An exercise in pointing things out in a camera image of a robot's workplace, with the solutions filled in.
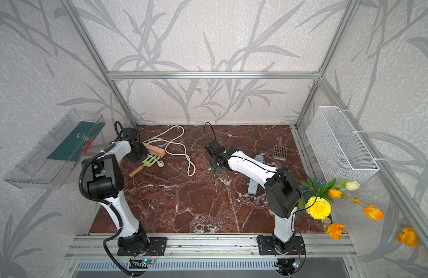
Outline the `pink power strip block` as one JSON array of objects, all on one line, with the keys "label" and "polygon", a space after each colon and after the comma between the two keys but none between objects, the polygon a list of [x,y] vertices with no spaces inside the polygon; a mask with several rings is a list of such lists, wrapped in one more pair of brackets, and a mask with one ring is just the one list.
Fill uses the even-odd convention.
[{"label": "pink power strip block", "polygon": [[145,144],[145,147],[153,154],[160,158],[163,158],[166,154],[166,151],[160,147],[156,147],[150,144]]}]

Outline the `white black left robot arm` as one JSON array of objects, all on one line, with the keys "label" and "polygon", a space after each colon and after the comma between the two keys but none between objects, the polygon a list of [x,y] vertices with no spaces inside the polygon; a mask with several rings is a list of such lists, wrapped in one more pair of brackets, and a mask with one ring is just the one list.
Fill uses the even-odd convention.
[{"label": "white black left robot arm", "polygon": [[121,127],[109,147],[82,161],[79,191],[86,199],[100,203],[109,213],[117,228],[114,237],[119,256],[140,254],[150,246],[142,224],[134,217],[124,196],[125,179],[120,169],[124,157],[137,162],[148,153],[136,129]]}]

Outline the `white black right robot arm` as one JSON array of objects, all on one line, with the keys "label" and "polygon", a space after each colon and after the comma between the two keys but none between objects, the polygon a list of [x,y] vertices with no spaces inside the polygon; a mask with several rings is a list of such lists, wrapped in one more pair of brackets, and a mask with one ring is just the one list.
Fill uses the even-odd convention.
[{"label": "white black right robot arm", "polygon": [[239,172],[262,186],[270,210],[275,214],[273,243],[280,254],[287,254],[295,239],[295,214],[302,191],[293,173],[286,167],[272,167],[245,155],[234,147],[225,148],[216,140],[205,149],[215,166]]}]

